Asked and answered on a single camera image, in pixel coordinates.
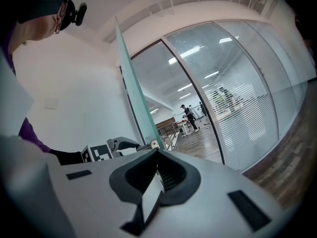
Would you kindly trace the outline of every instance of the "black glove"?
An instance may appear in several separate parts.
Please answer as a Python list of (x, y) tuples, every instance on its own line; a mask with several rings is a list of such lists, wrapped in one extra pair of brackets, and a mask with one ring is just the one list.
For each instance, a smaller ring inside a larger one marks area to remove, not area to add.
[(76, 153), (66, 153), (56, 150), (50, 150), (50, 153), (57, 156), (59, 163), (63, 165), (70, 165), (70, 164), (78, 164), (83, 163), (83, 159), (81, 157), (81, 152)]

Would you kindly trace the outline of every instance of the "wooden floor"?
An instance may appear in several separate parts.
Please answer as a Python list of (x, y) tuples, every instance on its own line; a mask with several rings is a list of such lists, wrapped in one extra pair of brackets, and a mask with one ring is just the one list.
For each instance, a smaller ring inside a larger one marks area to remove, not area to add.
[(308, 84), (306, 97), (281, 143), (244, 173), (269, 192), (284, 208), (303, 198), (317, 163), (317, 81)]
[[(300, 202), (317, 163), (317, 81), (309, 83), (301, 110), (280, 144), (244, 173), (269, 192), (284, 208)], [(196, 121), (203, 127), (208, 118)], [(179, 136), (174, 151), (222, 162), (213, 129)]]
[(196, 120), (195, 125), (201, 129), (185, 137), (180, 134), (174, 151), (222, 163), (216, 135), (212, 127), (203, 128), (206, 127), (204, 125), (206, 123), (210, 123), (207, 117)]

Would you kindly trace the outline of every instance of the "wall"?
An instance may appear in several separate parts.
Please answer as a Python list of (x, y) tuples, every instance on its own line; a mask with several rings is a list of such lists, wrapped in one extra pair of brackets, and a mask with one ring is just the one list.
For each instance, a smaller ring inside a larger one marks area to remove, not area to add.
[(172, 117), (173, 117), (173, 111), (165, 109), (165, 108), (159, 108), (159, 110), (156, 113), (152, 114), (152, 118), (155, 124), (158, 124)]
[[(61, 32), (22, 46), (13, 60), (35, 100), (29, 121), (49, 147), (81, 151), (118, 136), (141, 142), (119, 69), (86, 44)], [(47, 97), (58, 99), (55, 110), (44, 109)]]

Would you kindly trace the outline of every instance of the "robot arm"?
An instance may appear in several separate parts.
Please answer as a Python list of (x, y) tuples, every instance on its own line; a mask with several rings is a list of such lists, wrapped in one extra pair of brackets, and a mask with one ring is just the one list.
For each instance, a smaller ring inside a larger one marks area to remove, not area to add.
[(126, 137), (116, 137), (114, 139), (108, 139), (107, 144), (111, 150), (111, 154), (114, 158), (121, 156), (117, 150), (124, 150), (127, 148), (138, 148), (139, 143)]

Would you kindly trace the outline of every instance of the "purple shirt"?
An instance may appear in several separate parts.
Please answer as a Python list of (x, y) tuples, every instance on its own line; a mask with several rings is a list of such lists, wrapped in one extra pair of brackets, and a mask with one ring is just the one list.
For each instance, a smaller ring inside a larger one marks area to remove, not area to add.
[[(12, 57), (10, 57), (10, 55), (8, 53), (9, 43), (10, 43), (11, 36), (13, 34), (14, 27), (15, 26), (12, 27), (12, 30), (5, 37), (3, 43), (1, 43), (1, 47), (2, 47), (2, 50), (4, 53), (4, 57), (6, 58), (7, 63), (9, 64), (10, 68), (12, 69), (12, 72), (15, 75), (15, 68), (14, 68), (13, 60), (12, 60)], [(21, 129), (20, 129), (20, 132), (19, 132), (19, 136), (21, 138), (23, 138), (24, 140), (27, 140), (33, 144), (36, 144), (45, 153), (48, 153), (51, 150), (48, 146), (43, 144), (43, 142), (38, 139), (38, 137), (36, 136), (36, 134), (33, 130), (32, 125), (29, 123), (27, 118), (24, 119), (24, 122), (23, 122)]]

